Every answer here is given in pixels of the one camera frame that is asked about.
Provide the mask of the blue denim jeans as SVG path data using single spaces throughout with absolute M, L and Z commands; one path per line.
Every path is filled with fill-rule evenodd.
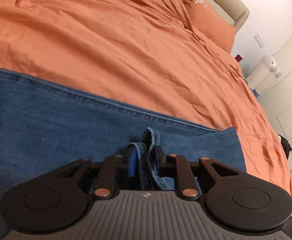
M 172 189 L 158 178 L 150 152 L 207 156 L 246 171 L 233 127 L 222 130 L 0 69 L 0 199 L 11 187 L 78 159 L 103 161 L 135 146 L 143 185 Z M 0 213 L 0 239 L 8 228 Z

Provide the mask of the white plush toy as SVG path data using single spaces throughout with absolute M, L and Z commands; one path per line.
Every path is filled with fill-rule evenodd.
M 267 71 L 269 73 L 273 74 L 275 78 L 278 78 L 281 76 L 281 72 L 277 66 L 278 62 L 276 61 L 276 59 L 272 55 L 265 54 L 262 57 L 262 63 L 265 65 L 265 68 L 267 69 Z

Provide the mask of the small dark red box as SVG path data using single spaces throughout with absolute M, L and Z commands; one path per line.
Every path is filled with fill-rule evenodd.
M 243 57 L 241 55 L 237 54 L 235 59 L 237 62 L 240 62 L 243 59 Z

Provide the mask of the orange bed duvet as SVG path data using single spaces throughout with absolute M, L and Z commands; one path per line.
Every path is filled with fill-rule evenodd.
M 281 143 L 237 61 L 181 0 L 0 0 L 0 68 L 215 129 L 292 196 Z

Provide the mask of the orange pillow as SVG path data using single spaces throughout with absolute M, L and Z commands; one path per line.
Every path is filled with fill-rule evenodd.
M 229 25 L 206 0 L 182 0 L 193 27 L 217 46 L 230 53 L 234 44 L 235 27 Z

